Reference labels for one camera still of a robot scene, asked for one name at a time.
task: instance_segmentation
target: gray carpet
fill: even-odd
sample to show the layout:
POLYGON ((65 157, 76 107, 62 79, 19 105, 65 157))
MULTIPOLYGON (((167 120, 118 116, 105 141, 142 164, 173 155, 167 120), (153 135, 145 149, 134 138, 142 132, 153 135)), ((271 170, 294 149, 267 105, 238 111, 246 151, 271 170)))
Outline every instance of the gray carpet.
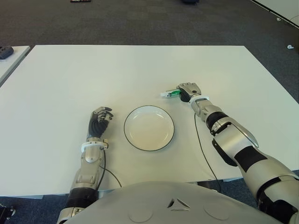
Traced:
MULTIPOLYGON (((250 0, 0 0, 0 45, 244 45, 299 102, 299 30, 250 0), (295 49, 286 48, 288 44, 295 49)), ((222 192, 255 207, 243 180, 222 192)), ((54 224, 66 196, 0 197, 8 224, 54 224)))

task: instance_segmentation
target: triangular logo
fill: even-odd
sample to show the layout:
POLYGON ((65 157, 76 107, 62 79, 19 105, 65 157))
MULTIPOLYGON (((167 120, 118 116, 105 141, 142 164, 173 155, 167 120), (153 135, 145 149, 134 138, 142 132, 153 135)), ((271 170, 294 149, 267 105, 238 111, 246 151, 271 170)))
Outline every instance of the triangular logo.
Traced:
POLYGON ((187 205, 185 202, 180 200, 179 198, 171 199, 169 202, 167 208, 170 209, 170 211, 190 211, 190 206, 187 205))

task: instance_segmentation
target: robot forearm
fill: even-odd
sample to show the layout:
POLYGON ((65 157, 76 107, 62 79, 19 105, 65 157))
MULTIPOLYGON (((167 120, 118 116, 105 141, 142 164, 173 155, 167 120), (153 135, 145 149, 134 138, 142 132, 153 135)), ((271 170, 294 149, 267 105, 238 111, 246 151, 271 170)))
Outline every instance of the robot forearm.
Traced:
POLYGON ((278 160, 258 150, 255 137, 208 97, 196 84, 180 84, 181 100, 189 102, 210 133, 212 144, 223 160, 238 166, 261 211, 289 223, 299 209, 298 177, 278 160))

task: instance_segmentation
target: desk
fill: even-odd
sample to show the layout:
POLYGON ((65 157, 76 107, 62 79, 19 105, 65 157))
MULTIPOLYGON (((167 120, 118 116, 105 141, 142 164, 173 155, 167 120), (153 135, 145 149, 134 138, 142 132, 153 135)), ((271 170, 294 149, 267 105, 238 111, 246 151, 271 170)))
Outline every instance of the desk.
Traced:
POLYGON ((0 60, 0 87, 11 74, 11 72, 23 60, 25 54, 29 51, 29 46, 13 47, 14 53, 4 60, 0 60))
MULTIPOLYGON (((80 167, 91 111, 113 109, 103 137, 107 168, 126 186, 144 181, 214 179, 199 148, 194 112, 160 93, 196 82, 203 95, 250 130, 260 149, 299 168, 299 105, 243 46, 35 46, 0 88, 0 195, 63 194, 80 167), (164 149, 144 152, 128 143, 126 116, 156 105, 172 117, 175 133, 164 149)), ((213 148, 197 120, 203 146, 219 179, 241 176, 213 148)), ((118 184, 105 174, 101 189, 118 184)))

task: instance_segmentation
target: white plate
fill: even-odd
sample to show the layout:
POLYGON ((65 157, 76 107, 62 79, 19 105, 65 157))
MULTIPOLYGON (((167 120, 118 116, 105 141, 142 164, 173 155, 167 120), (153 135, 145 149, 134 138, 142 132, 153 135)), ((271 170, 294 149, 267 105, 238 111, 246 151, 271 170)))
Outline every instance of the white plate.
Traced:
POLYGON ((127 116, 124 132, 127 140, 136 148, 156 151, 171 141, 174 124, 165 110, 156 106, 142 106, 127 116))

